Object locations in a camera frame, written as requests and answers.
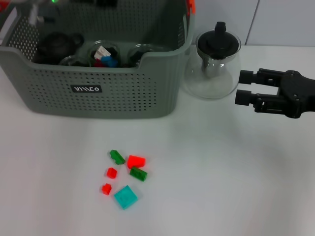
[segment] jar lid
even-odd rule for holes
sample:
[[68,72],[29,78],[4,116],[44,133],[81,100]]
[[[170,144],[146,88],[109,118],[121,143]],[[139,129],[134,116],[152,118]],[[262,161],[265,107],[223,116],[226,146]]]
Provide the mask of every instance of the jar lid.
[[200,36],[198,48],[211,58],[221,60],[238,51],[239,41],[234,35],[226,32],[225,22],[217,22],[215,30]]

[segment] white table surface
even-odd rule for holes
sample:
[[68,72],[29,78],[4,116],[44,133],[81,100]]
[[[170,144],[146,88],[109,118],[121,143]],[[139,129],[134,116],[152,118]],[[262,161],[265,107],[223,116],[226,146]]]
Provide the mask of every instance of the white table surface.
[[[297,70],[315,78],[315,48],[241,49],[242,69]],[[238,89],[276,94],[277,89]],[[0,72],[0,235],[313,236],[315,113],[255,113],[179,92],[164,118],[66,118],[28,110]],[[147,157],[145,182],[107,155]],[[122,210],[99,188],[129,185]]]

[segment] perforated basket wall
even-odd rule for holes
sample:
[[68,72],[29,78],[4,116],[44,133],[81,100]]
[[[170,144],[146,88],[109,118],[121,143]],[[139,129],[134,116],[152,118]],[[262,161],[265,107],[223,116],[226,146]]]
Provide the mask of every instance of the perforated basket wall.
[[[68,6],[61,11],[60,19],[51,29],[32,27],[28,24],[28,11],[25,8],[19,10],[16,6],[18,19],[12,26],[11,34],[3,41],[6,47],[0,47],[0,64],[31,110],[88,118],[156,118],[172,112],[176,104],[179,80],[185,67],[183,58],[192,39],[194,15],[186,16],[185,1],[174,19],[169,17],[173,4],[166,4],[166,1],[150,1],[155,2],[154,5],[139,0],[119,2],[122,10],[118,13],[122,15],[115,15],[113,9],[97,10],[94,15],[90,15],[90,9],[83,11],[77,3]],[[87,23],[71,23],[70,20],[75,21],[77,14],[85,15],[83,20]],[[143,18],[151,17],[151,20],[143,23]],[[166,22],[169,24],[163,31],[161,26]],[[70,67],[32,63],[40,37],[56,29],[69,29],[69,24],[74,24],[70,28],[73,32],[80,31],[90,40],[103,36],[105,32],[109,38],[120,41],[132,39],[154,43],[158,40],[159,44],[174,50],[145,54],[138,68]],[[99,85],[102,92],[74,93],[71,85]]]

